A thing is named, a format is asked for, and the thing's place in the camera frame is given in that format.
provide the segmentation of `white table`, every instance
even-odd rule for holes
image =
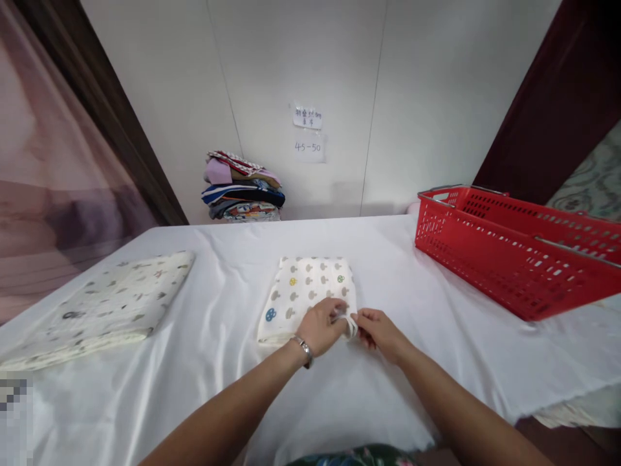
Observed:
[[[383,309],[509,421],[621,382],[621,318],[590,305],[527,324],[413,246],[415,216],[154,228],[0,327],[0,351],[105,263],[180,249],[197,258],[154,334],[30,376],[37,465],[134,465],[258,364],[256,330],[281,256],[344,256],[359,302]],[[249,464],[385,442],[424,448],[433,427],[402,374],[337,342],[301,370],[248,446]]]

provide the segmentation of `folded clothing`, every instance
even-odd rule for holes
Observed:
[[[266,202],[282,207],[285,203],[285,195],[280,190],[270,187],[264,180],[240,180],[234,184],[215,184],[202,192],[202,201],[211,205],[220,200],[222,196],[238,199],[241,201]]]
[[[209,216],[212,219],[221,219],[227,209],[242,203],[244,203],[244,201],[240,201],[239,199],[226,199],[225,197],[221,197],[219,201],[213,203],[211,207],[209,207]]]
[[[278,209],[268,203],[237,203],[228,207],[222,218],[233,222],[257,222],[257,221],[278,221],[280,220],[280,212]]]
[[[207,161],[207,168],[205,168],[203,178],[211,184],[231,184],[233,183],[231,171],[233,169],[229,165],[221,162],[220,159],[212,157]]]
[[[274,284],[261,313],[257,339],[260,344],[281,346],[295,334],[304,314],[324,298],[340,298],[347,310],[333,320],[344,318],[351,340],[358,326],[350,317],[356,312],[356,286],[347,260],[343,258],[280,259]]]
[[[157,327],[194,262],[193,252],[121,262],[53,309],[0,370],[36,370],[144,340]]]
[[[251,175],[247,175],[246,174],[247,171],[245,170],[245,168],[243,171],[239,171],[240,168],[238,167],[238,164],[240,162],[235,162],[235,164],[229,164],[223,161],[223,154],[226,154],[224,151],[218,151],[217,154],[219,158],[212,155],[207,160],[207,168],[205,169],[205,173],[203,175],[203,179],[207,183],[232,184],[233,180],[262,179],[274,189],[281,188],[280,180],[272,172],[264,168],[261,168],[258,172],[255,172]],[[256,165],[246,160],[243,160],[241,158],[238,158],[238,159],[242,160],[244,165],[246,164]]]
[[[223,163],[229,165],[231,168],[235,168],[239,173],[243,173],[244,175],[253,175],[263,168],[261,165],[248,162],[245,159],[242,159],[240,156],[235,155],[232,152],[227,151],[213,151],[208,152],[207,156],[215,157],[219,159]]]

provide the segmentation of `hand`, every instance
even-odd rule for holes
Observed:
[[[309,309],[302,319],[296,335],[306,342],[313,357],[324,354],[347,330],[345,319],[332,323],[337,309],[344,312],[347,309],[347,303],[336,298],[326,298]]]
[[[408,338],[383,311],[365,307],[351,316],[358,324],[358,337],[364,346],[369,350],[380,348],[388,362],[398,363],[412,347]]]

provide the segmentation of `handwritten note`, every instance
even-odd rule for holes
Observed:
[[[301,129],[296,131],[293,152],[303,163],[325,163],[323,135],[319,131]]]
[[[315,108],[294,105],[293,124],[302,128],[321,129],[323,126],[323,115]]]

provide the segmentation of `stack of folded clothes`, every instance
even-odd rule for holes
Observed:
[[[230,152],[209,152],[207,156],[204,179],[211,186],[202,192],[202,201],[210,207],[212,219],[280,220],[285,195],[276,175]]]

